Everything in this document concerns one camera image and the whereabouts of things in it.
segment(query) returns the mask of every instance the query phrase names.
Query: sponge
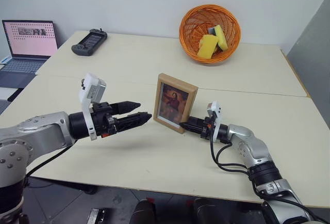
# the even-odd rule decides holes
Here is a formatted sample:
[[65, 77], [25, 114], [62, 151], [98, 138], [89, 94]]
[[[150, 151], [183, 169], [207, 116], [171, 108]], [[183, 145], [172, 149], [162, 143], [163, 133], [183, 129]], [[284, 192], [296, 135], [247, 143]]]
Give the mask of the sponge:
[[[199, 49], [201, 48], [202, 44], [203, 44], [203, 38], [200, 39], [200, 42], [199, 42], [199, 44], [198, 44], [198, 48], [199, 48]], [[218, 51], [218, 46], [216, 46], [214, 49], [215, 49], [215, 50], [213, 51], [213, 53], [215, 53], [216, 51]]]
[[216, 27], [214, 27], [214, 29], [216, 32], [216, 36], [219, 39], [218, 46], [222, 49], [222, 51], [227, 50], [228, 46], [227, 46], [226, 38], [225, 38], [225, 35], [223, 34], [221, 26], [217, 25]]
[[200, 47], [197, 56], [204, 59], [211, 59], [218, 41], [219, 38], [214, 35], [204, 35], [202, 41], [200, 42], [202, 46]]

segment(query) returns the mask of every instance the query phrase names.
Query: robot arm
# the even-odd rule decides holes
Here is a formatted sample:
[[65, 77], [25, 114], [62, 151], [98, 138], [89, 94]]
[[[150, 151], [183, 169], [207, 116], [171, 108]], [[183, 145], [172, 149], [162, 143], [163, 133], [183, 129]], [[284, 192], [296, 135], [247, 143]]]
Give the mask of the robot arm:
[[23, 220], [23, 188], [26, 167], [41, 155], [72, 146], [76, 140], [106, 137], [145, 124], [150, 114], [131, 112], [139, 103], [100, 103], [106, 84], [92, 74], [82, 81], [79, 98], [82, 112], [58, 112], [30, 118], [0, 129], [0, 224]]
[[302, 205], [288, 181], [282, 178], [266, 144], [245, 127], [220, 124], [220, 110], [219, 104], [213, 102], [207, 107], [209, 117], [204, 120], [189, 117], [188, 122], [180, 125], [200, 134], [202, 138], [213, 142], [218, 139], [222, 143], [233, 145], [248, 169], [247, 174], [256, 195], [265, 200], [261, 207], [267, 223], [308, 223], [316, 220], [315, 215], [311, 216], [306, 211], [308, 209]]

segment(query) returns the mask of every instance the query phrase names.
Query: wicker basket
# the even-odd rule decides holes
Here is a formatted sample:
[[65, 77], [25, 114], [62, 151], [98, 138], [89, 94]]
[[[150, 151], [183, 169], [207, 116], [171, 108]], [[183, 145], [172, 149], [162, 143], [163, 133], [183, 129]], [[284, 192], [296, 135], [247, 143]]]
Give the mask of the wicker basket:
[[[199, 41], [208, 34], [207, 29], [220, 24], [226, 37], [228, 49], [218, 50], [211, 59], [197, 57]], [[241, 39], [241, 28], [234, 15], [217, 5], [197, 6], [182, 19], [179, 38], [182, 48], [193, 59], [203, 63], [215, 63], [226, 60], [237, 48]]]

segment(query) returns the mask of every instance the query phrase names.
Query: white wall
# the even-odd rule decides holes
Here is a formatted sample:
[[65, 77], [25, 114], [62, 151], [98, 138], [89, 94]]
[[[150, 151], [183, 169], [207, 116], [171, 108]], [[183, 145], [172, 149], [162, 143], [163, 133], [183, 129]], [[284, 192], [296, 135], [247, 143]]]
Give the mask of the white wall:
[[[214, 3], [230, 10], [242, 42], [279, 44], [288, 52], [323, 0], [0, 0], [0, 19], [53, 20], [63, 42], [75, 30], [178, 37], [184, 14]], [[0, 56], [9, 53], [0, 29]]]

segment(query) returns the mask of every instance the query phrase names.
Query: picture frame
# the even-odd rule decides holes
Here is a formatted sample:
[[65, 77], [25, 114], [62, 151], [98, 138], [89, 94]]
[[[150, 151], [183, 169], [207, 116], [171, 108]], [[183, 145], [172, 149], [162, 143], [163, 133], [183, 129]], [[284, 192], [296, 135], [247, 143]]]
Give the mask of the picture frame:
[[189, 119], [198, 87], [161, 73], [158, 75], [154, 120], [179, 132]]

